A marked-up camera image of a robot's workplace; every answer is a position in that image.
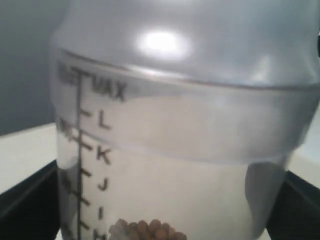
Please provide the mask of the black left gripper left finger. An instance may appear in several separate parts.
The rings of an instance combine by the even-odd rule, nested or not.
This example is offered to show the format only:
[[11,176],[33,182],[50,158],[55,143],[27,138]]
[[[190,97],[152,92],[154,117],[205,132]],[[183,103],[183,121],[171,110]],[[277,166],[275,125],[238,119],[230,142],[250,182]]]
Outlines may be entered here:
[[60,229],[57,163],[0,195],[2,240],[54,240]]

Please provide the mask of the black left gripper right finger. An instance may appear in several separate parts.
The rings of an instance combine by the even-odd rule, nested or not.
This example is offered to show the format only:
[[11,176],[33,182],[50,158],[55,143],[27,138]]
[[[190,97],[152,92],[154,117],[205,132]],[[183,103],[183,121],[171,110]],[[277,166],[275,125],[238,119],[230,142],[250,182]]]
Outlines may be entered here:
[[320,189],[288,171],[266,229],[272,240],[320,240]]

